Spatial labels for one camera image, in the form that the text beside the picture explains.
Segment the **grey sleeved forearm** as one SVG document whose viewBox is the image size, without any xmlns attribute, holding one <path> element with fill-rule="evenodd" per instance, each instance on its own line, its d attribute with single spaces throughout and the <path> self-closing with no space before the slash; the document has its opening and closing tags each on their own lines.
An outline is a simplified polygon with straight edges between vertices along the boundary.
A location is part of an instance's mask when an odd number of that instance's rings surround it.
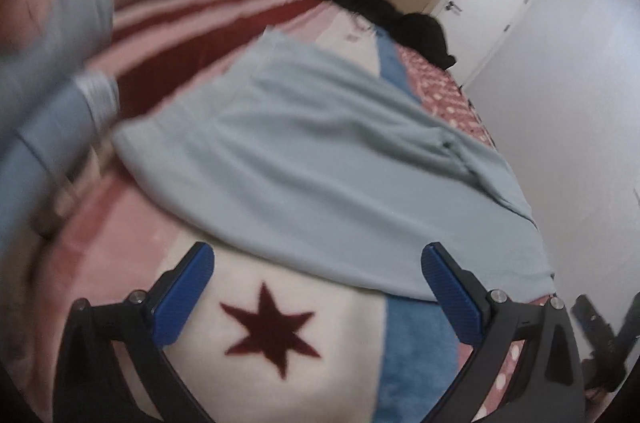
<svg viewBox="0 0 640 423">
<path fill-rule="evenodd" d="M 84 69 L 112 27 L 112 0 L 55 0 L 42 37 L 1 58 L 3 253 L 118 113 L 114 79 Z"/>
</svg>

